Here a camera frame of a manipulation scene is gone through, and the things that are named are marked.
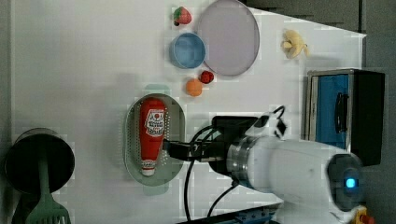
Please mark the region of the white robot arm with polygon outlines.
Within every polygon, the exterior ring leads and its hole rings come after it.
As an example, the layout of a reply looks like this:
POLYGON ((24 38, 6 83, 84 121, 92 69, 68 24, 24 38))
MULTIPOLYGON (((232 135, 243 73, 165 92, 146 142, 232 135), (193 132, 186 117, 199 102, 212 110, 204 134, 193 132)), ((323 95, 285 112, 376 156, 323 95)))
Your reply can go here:
POLYGON ((277 116, 215 116, 190 142, 165 139, 163 149, 274 194, 283 201, 276 214, 280 224, 348 224, 363 198, 361 161, 338 147, 285 139, 285 129, 277 116))

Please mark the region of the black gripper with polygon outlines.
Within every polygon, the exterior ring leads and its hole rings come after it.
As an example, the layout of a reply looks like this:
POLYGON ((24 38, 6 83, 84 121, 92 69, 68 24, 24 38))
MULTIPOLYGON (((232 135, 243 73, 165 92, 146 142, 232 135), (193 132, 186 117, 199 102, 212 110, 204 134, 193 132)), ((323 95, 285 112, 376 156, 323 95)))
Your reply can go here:
POLYGON ((226 161, 230 146, 237 146, 256 117, 215 116, 189 143, 163 139, 163 150, 182 161, 208 162, 217 173, 229 175, 226 161))

